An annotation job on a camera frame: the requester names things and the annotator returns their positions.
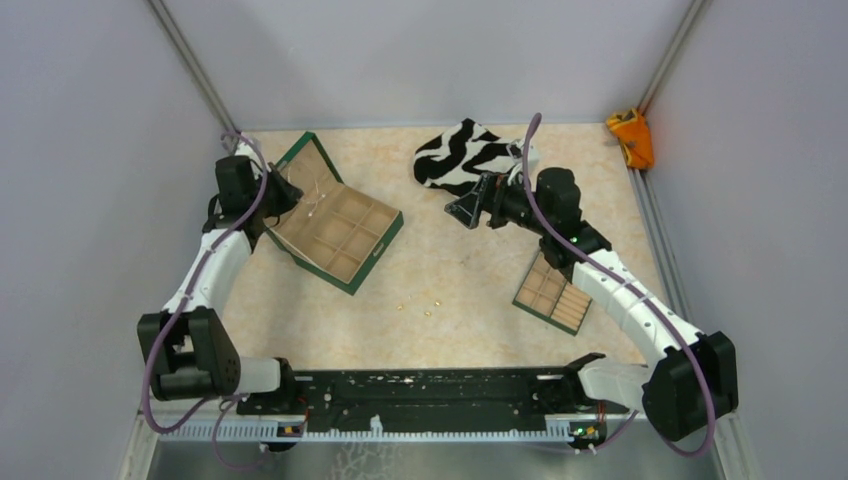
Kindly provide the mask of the green jewelry box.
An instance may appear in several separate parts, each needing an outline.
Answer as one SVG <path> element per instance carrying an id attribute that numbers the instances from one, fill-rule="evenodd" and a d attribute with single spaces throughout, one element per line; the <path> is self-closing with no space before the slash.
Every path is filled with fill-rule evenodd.
<path id="1" fill-rule="evenodd" d="M 314 132 L 305 132 L 276 169 L 304 192 L 269 230 L 301 268 L 354 295 L 404 226 L 401 210 L 344 183 Z"/>

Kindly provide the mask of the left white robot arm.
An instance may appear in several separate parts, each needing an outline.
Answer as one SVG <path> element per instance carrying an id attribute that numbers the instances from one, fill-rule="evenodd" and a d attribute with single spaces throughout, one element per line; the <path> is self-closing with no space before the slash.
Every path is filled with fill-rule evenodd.
<path id="1" fill-rule="evenodd" d="M 267 220 L 292 211 L 303 192 L 274 170 L 255 141 L 234 132 L 223 137 L 235 147 L 215 163 L 218 193 L 196 258 L 162 309 L 137 324 L 145 389 L 160 401 L 260 394 L 264 405 L 285 414 L 300 399 L 298 384 L 285 377 L 286 363 L 240 355 L 221 315 Z"/>

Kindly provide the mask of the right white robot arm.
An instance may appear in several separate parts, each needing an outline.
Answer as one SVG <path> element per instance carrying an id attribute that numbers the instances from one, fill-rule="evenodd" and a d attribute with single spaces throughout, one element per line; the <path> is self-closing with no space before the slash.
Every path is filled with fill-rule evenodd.
<path id="1" fill-rule="evenodd" d="M 583 217 L 572 171 L 542 170 L 534 182 L 486 172 L 444 210 L 468 229 L 488 213 L 491 229 L 509 223 L 539 237 L 545 260 L 600 307 L 641 353 L 641 364 L 588 354 L 566 368 L 563 398 L 576 412 L 599 401 L 644 414 L 669 444 L 736 410 L 736 349 L 721 331 L 706 334 L 657 298 L 625 266 L 611 242 Z"/>

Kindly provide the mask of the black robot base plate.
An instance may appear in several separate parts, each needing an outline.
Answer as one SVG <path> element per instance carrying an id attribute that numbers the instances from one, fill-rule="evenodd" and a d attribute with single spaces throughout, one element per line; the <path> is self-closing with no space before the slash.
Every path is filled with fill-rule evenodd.
<path id="1" fill-rule="evenodd" d="M 242 416 L 304 415 L 310 433 L 541 433 L 550 416 L 595 420 L 624 407 L 592 400 L 567 366 L 300 370 L 252 394 Z"/>

